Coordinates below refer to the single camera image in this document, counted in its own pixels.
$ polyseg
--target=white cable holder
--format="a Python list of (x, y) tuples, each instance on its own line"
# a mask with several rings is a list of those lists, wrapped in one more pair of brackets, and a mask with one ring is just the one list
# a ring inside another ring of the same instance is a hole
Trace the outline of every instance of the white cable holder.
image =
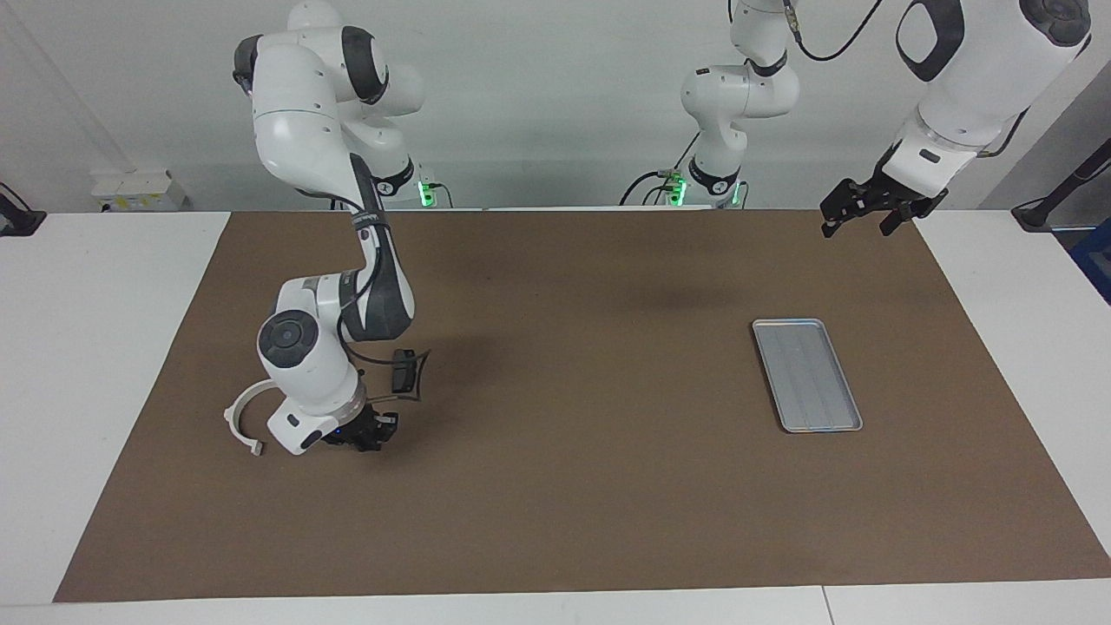
[(228, 429), (231, 430), (231, 435), (239, 440), (240, 443), (247, 445), (251, 448), (251, 454), (259, 456), (262, 454), (262, 442), (257, 438), (248, 438), (239, 431), (239, 416), (243, 413), (243, 409), (259, 395), (270, 391), (271, 389), (278, 389), (272, 380), (264, 380), (260, 383), (252, 384), (239, 395), (236, 403), (229, 406), (223, 412), (223, 421), (228, 422)]

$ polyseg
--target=black clamp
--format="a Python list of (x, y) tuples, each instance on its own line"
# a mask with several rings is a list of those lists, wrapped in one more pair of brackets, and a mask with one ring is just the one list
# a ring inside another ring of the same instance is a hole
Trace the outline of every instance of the black clamp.
[(354, 445), (360, 452), (381, 452), (382, 445), (398, 432), (397, 413), (379, 414), (369, 404), (351, 420), (323, 437), (329, 445)]

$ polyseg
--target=black joint cap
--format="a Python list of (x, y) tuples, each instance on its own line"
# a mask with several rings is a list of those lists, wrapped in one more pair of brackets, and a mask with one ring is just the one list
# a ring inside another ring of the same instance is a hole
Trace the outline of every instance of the black joint cap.
[(291, 370), (317, 345), (320, 329), (304, 310), (284, 310), (259, 331), (259, 354), (276, 367)]
[(1020, 0), (1022, 14), (1054, 46), (1071, 48), (1092, 28), (1088, 0)]

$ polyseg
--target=blue bin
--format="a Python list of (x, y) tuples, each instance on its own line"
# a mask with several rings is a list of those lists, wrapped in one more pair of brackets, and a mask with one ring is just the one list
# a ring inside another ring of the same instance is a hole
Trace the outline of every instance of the blue bin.
[(1111, 219), (1100, 224), (1069, 252), (1080, 270), (1111, 303)]

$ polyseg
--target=white table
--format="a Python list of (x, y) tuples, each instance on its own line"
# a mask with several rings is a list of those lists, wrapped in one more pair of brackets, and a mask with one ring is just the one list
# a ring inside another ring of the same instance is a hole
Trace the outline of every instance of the white table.
[[(227, 219), (53, 214), (0, 239), (0, 623), (1111, 623), (1111, 579), (46, 605)], [(1052, 236), (1005, 212), (919, 226), (1111, 551), (1111, 306)]]

